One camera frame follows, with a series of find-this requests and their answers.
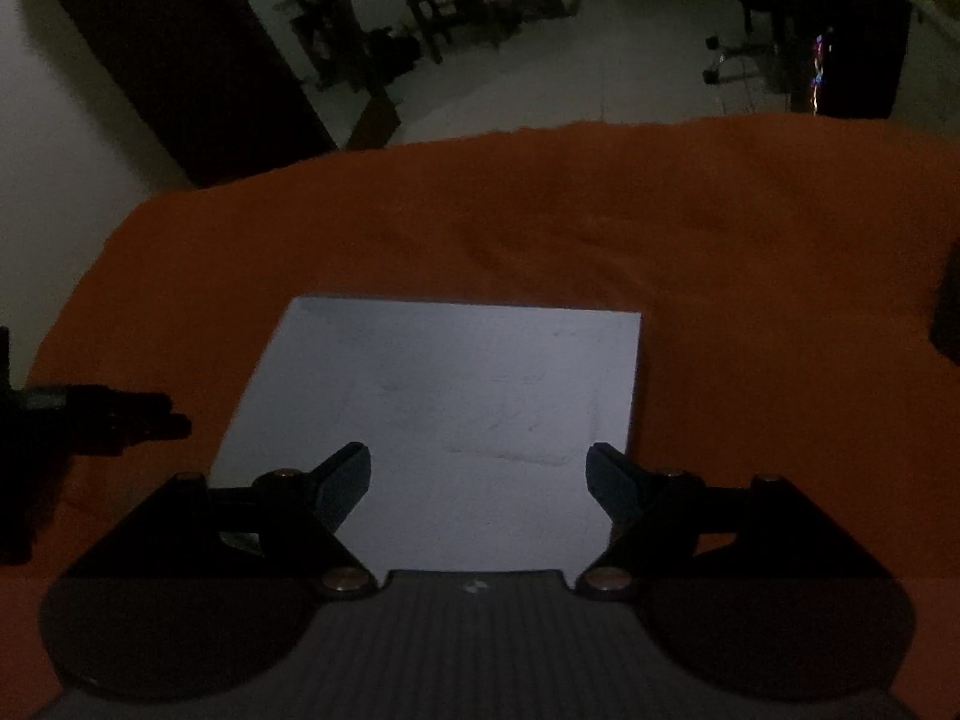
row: wall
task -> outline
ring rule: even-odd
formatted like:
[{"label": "wall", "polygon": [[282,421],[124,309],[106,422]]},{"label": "wall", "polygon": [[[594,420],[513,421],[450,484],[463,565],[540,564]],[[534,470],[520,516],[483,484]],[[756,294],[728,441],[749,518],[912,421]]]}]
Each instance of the wall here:
[{"label": "wall", "polygon": [[960,20],[950,18],[933,0],[910,1],[910,36],[890,118],[958,138]]},{"label": "wall", "polygon": [[106,237],[186,185],[57,0],[0,0],[0,323],[16,386]]}]

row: black clamp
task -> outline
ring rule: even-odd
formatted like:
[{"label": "black clamp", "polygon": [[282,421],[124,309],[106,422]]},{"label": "black clamp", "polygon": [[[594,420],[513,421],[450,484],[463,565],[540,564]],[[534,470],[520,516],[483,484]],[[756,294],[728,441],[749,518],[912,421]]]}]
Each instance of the black clamp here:
[{"label": "black clamp", "polygon": [[[601,444],[587,455],[587,486],[621,536],[578,592],[633,605],[686,670],[793,701],[891,685],[913,637],[909,597],[788,480],[709,488]],[[707,533],[733,540],[698,554]]]},{"label": "black clamp", "polygon": [[120,455],[141,442],[185,439],[190,420],[162,392],[10,382],[10,332],[0,327],[0,565],[30,562],[74,455]]},{"label": "black clamp", "polygon": [[[352,443],[309,473],[210,490],[181,474],[54,584],[40,630],[69,685],[175,700],[246,682],[301,639],[324,604],[378,591],[334,533],[363,497]],[[650,472],[609,445],[587,486],[620,531],[575,591],[635,610],[685,670],[730,690],[818,701],[886,688],[914,613],[890,574],[794,485],[709,488]],[[699,552],[704,533],[733,540]]]}]

